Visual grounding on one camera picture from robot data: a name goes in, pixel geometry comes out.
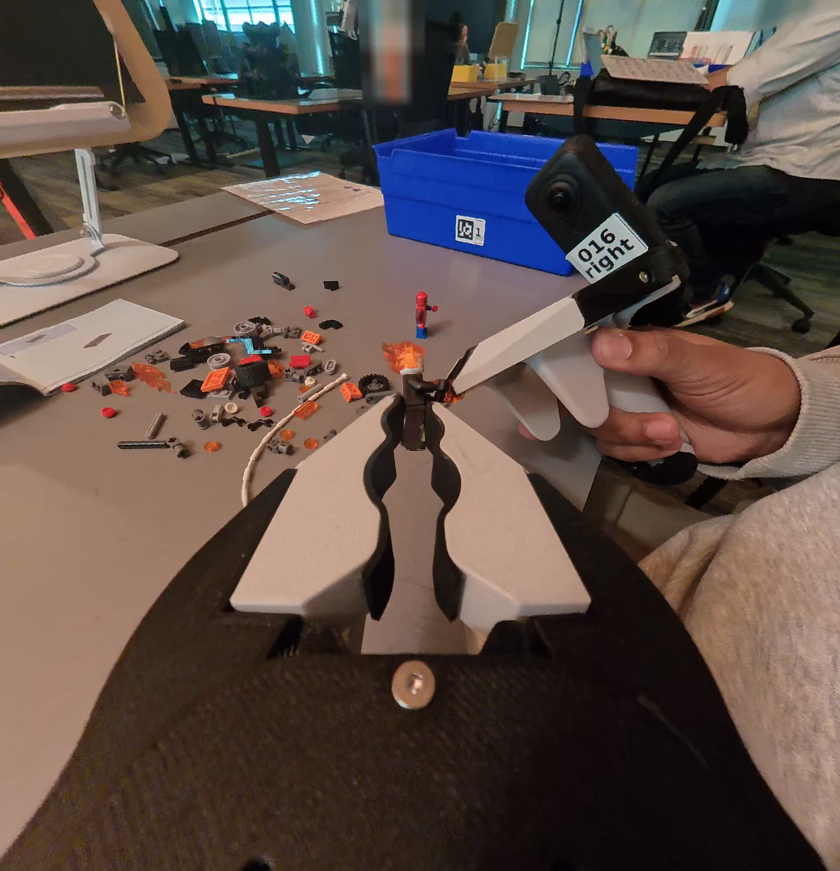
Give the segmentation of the lego instruction booklet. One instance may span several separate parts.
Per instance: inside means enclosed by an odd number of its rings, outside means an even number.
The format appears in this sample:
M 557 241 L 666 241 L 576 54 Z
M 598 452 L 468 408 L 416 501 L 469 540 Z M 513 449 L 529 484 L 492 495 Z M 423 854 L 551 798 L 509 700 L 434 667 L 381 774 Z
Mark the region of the lego instruction booklet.
M 0 387 L 50 396 L 181 331 L 175 316 L 116 299 L 105 306 L 0 344 Z

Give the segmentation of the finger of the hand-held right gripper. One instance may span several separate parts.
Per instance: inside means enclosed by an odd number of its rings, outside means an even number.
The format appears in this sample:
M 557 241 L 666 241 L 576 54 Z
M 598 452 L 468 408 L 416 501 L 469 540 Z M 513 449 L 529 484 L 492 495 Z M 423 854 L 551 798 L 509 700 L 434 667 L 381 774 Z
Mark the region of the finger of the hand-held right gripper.
M 586 328 L 577 301 L 560 299 L 470 348 L 448 375 L 449 385 L 464 394 Z

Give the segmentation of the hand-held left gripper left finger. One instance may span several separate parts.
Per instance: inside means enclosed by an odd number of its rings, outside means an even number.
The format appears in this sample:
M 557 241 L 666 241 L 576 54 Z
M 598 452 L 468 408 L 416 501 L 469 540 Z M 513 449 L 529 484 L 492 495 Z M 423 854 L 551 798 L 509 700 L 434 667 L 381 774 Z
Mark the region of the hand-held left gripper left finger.
M 403 398 L 384 398 L 301 462 L 230 597 L 237 612 L 379 619 L 395 574 L 383 496 Z

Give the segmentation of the dark screen tablet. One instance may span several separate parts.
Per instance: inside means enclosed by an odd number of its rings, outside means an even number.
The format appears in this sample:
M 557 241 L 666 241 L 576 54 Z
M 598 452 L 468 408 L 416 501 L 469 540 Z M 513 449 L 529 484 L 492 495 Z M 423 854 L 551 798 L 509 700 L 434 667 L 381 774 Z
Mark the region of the dark screen tablet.
M 117 1 L 0 1 L 0 159 L 148 140 L 172 104 Z

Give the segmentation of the black bag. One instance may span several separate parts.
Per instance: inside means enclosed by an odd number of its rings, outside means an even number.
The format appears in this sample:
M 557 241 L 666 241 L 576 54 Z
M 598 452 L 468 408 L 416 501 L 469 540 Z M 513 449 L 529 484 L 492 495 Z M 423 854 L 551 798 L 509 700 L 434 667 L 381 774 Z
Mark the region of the black bag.
M 692 111 L 697 120 L 708 122 L 712 115 L 727 116 L 725 140 L 730 145 L 742 145 L 749 132 L 745 94 L 735 85 L 721 85 L 709 90 L 699 83 L 654 82 L 614 78 L 607 71 L 597 76 L 581 75 L 573 87 L 573 124 L 576 134 L 586 133 L 587 105 L 627 108 L 648 108 L 665 111 Z

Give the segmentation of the black office chair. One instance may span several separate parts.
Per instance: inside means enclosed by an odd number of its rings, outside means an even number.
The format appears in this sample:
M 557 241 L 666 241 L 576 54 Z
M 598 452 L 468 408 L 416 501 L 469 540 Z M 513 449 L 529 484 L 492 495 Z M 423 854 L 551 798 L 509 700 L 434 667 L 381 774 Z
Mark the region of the black office chair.
M 739 239 L 740 253 L 733 268 L 730 299 L 734 299 L 743 285 L 756 282 L 775 299 L 783 300 L 799 312 L 800 317 L 791 326 L 794 333 L 809 333 L 815 311 L 790 288 L 790 276 L 764 261 L 772 245 L 784 238 L 792 239 L 808 233 L 840 237 L 840 196 L 831 203 L 808 204 L 794 214 L 748 227 Z

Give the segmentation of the white tablet stand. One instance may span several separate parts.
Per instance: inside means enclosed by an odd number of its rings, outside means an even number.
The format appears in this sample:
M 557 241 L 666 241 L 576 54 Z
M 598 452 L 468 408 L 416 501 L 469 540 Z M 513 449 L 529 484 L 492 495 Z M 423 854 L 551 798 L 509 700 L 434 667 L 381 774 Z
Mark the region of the white tablet stand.
M 178 258 L 164 246 L 102 230 L 90 146 L 101 138 L 121 143 L 131 128 L 124 103 L 91 85 L 0 86 L 0 158 L 68 143 L 83 205 L 77 239 L 0 260 L 0 328 Z

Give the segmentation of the flame head lego minifigure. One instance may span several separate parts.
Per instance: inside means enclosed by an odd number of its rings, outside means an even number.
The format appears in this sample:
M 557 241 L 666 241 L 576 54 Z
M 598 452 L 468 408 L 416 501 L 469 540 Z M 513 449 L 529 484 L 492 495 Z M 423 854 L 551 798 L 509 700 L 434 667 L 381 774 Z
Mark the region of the flame head lego minifigure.
M 428 381 L 425 377 L 425 349 L 411 341 L 382 343 L 382 354 L 391 370 L 403 383 L 404 428 L 402 445 L 406 450 L 425 450 L 425 418 L 433 402 L 447 403 L 455 394 L 452 378 Z

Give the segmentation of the person's right forearm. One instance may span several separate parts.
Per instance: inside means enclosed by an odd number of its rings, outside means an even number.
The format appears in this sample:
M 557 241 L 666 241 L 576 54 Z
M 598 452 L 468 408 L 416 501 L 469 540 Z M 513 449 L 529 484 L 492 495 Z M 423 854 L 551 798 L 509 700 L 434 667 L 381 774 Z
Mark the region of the person's right forearm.
M 779 359 L 799 384 L 796 425 L 781 448 L 746 463 L 699 463 L 705 475 L 725 481 L 805 478 L 840 461 L 840 344 L 816 354 L 792 357 L 769 347 L 752 351 Z

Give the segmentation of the blue plastic bin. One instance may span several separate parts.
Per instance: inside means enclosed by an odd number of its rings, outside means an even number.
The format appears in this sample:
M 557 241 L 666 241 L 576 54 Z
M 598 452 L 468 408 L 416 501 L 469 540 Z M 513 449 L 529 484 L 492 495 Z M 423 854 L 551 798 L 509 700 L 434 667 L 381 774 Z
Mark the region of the blue plastic bin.
M 549 274 L 574 271 L 528 210 L 528 185 L 563 139 L 453 128 L 375 146 L 391 235 Z

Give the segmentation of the wooden edge desk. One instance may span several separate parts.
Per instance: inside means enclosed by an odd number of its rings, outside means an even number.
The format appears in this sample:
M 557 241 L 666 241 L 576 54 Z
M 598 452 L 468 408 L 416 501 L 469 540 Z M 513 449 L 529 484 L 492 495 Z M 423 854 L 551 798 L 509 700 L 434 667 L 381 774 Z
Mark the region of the wooden edge desk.
M 510 115 L 523 113 L 524 118 L 549 122 L 552 118 L 567 119 L 567 133 L 575 130 L 574 106 L 566 96 L 504 93 L 491 95 L 488 103 L 501 108 L 499 131 L 504 132 Z M 649 107 L 626 107 L 588 104 L 583 111 L 587 135 L 606 142 L 638 144 L 643 139 L 681 130 L 695 112 Z
M 354 89 L 323 89 L 322 95 L 297 99 L 273 100 L 230 93 L 210 93 L 201 97 L 202 103 L 234 118 L 253 123 L 262 168 L 267 179 L 281 174 L 273 128 L 282 122 L 290 123 L 298 117 L 338 113 L 360 105 L 362 92 Z

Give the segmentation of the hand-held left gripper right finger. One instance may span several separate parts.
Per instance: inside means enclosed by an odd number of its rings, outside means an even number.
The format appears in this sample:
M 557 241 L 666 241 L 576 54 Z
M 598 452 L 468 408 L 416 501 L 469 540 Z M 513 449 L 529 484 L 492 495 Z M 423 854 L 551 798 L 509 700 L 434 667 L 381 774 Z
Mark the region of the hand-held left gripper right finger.
M 529 475 L 436 402 L 427 406 L 436 520 L 436 604 L 460 623 L 468 652 L 496 625 L 585 613 L 590 594 Z

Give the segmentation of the pile of loose lego pieces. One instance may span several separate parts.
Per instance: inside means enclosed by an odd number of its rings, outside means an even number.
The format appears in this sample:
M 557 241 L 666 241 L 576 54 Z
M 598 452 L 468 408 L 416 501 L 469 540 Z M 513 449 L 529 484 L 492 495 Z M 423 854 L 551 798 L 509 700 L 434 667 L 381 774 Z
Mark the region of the pile of loose lego pieces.
M 224 335 L 186 342 L 175 354 L 156 347 L 141 361 L 112 364 L 93 376 L 90 386 L 111 401 L 132 397 L 139 385 L 182 396 L 195 402 L 188 414 L 201 433 L 229 427 L 262 430 L 273 435 L 267 450 L 290 455 L 295 449 L 290 425 L 314 415 L 328 392 L 335 390 L 363 412 L 391 390 L 387 376 L 350 380 L 338 359 L 325 356 L 324 333 L 340 330 L 342 323 L 312 324 L 316 314 L 306 306 L 306 322 L 295 325 L 250 317 Z

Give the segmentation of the person's right hand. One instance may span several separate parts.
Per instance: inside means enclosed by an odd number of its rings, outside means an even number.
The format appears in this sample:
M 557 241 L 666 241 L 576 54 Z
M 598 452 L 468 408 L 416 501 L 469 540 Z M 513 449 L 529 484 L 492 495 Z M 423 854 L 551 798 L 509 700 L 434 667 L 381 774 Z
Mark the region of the person's right hand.
M 612 408 L 589 430 L 600 453 L 621 462 L 665 458 L 687 439 L 700 463 L 745 463 L 780 449 L 800 414 L 796 374 L 773 355 L 665 328 L 602 328 L 591 354 L 607 374 L 658 382 L 671 408 Z

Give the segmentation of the person's grey sweater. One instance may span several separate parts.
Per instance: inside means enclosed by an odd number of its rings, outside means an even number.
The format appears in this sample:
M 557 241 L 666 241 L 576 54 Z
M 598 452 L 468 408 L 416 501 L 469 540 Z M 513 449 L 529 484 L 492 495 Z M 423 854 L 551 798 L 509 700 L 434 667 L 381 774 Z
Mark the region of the person's grey sweater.
M 640 566 L 696 643 L 756 768 L 840 869 L 840 462 L 683 529 Z

